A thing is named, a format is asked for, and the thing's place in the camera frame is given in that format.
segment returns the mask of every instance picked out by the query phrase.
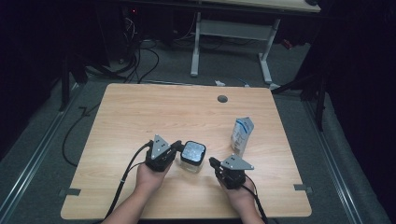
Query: table top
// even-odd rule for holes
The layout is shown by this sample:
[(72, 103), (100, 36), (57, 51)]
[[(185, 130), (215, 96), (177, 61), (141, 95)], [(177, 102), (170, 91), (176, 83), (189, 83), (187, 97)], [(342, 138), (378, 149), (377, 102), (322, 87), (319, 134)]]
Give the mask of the table top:
[(246, 7), (267, 7), (274, 9), (320, 12), (319, 6), (310, 6), (305, 0), (202, 0), (203, 2), (243, 5)]
[[(219, 95), (228, 98), (218, 101)], [(250, 117), (255, 127), (243, 159), (268, 217), (307, 217), (311, 207), (272, 93), (265, 88), (110, 84), (78, 164), (61, 215), (65, 219), (103, 218), (135, 152), (154, 135), (168, 143), (181, 140), (206, 145), (204, 165), (194, 174), (179, 165), (180, 154), (142, 218), (237, 217), (208, 159), (233, 153), (235, 119)], [(144, 161), (146, 150), (135, 162)], [(126, 180), (121, 203), (134, 190), (135, 171)]]

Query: person's left hand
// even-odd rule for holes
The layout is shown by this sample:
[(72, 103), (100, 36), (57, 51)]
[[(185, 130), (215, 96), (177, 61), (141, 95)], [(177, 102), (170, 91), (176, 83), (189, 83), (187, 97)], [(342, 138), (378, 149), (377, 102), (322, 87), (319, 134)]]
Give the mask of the person's left hand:
[(163, 172), (152, 171), (145, 163), (137, 167), (136, 185), (134, 190), (142, 190), (148, 196), (157, 191), (163, 184), (163, 179), (171, 168), (172, 163)]

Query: gray carpet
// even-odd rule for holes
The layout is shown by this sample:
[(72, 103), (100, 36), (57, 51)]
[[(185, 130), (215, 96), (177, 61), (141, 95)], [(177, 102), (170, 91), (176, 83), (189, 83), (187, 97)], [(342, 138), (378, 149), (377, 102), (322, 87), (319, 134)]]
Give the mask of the gray carpet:
[[(201, 51), (200, 75), (192, 78), (190, 77), (191, 46), (169, 48), (158, 45), (153, 50), (158, 53), (160, 62), (157, 68), (145, 77), (145, 81), (160, 80), (215, 85), (215, 80), (220, 80), (227, 86), (243, 86), (244, 83), (238, 79), (240, 78), (252, 87), (268, 87), (263, 82), (262, 71), (256, 54), (235, 53), (222, 47), (219, 49), (203, 49)], [(273, 81), (276, 84), (285, 84), (293, 80), (308, 50), (309, 46), (300, 46), (290, 50), (279, 45), (273, 46), (268, 58)], [(142, 50), (141, 64), (137, 70), (138, 75), (145, 74), (155, 63), (156, 57), (154, 54)], [(82, 114), (80, 107), (91, 108), (99, 103), (106, 85), (110, 82), (115, 81), (90, 77), (90, 81), (82, 88), (80, 95), (65, 115), (59, 131), (54, 135), (47, 155), (21, 197), (8, 223), (92, 223), (91, 220), (70, 221), (62, 220), (60, 217), (64, 197), (60, 196), (59, 192), (61, 189), (67, 189), (70, 186), (75, 172), (75, 168), (64, 161), (62, 144), (68, 129)], [(51, 98), (31, 118), (29, 126), (18, 142), (1, 161), (0, 199), (2, 202), (35, 152), (51, 121), (58, 114), (61, 105), (60, 97), (60, 85), (57, 85), (53, 89)], [(274, 97), (300, 175), (303, 182), (312, 189), (312, 192), (307, 195), (313, 210), (310, 217), (278, 218), (278, 222), (281, 224), (349, 223), (345, 208), (340, 201), (324, 160), (321, 143), (311, 122), (312, 118), (307, 114), (298, 92), (286, 91)], [(361, 210), (363, 223), (390, 223), (348, 148), (342, 130), (331, 110), (331, 102), (327, 100), (326, 104), (328, 104), (327, 108), (330, 109), (325, 111), (324, 133), (337, 162), (340, 164), (340, 169), (346, 177), (346, 182), (351, 187), (351, 193), (356, 199), (358, 208)], [(65, 145), (66, 154), (70, 161), (78, 162), (89, 135), (95, 112), (96, 110), (90, 116), (82, 119), (70, 133)]]

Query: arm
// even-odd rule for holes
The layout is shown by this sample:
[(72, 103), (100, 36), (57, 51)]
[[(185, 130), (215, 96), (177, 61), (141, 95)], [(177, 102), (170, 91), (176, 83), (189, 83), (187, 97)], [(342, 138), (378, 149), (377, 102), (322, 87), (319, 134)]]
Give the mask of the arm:
[(150, 197), (160, 188), (171, 165), (164, 172), (154, 172), (146, 164), (137, 168), (134, 192), (103, 223), (137, 223)]
[[(246, 187), (254, 190), (253, 183), (249, 178), (244, 184)], [(227, 194), (231, 206), (241, 217), (244, 224), (263, 224), (262, 218), (256, 210), (254, 198), (246, 189), (227, 189), (221, 184), (221, 187)]]

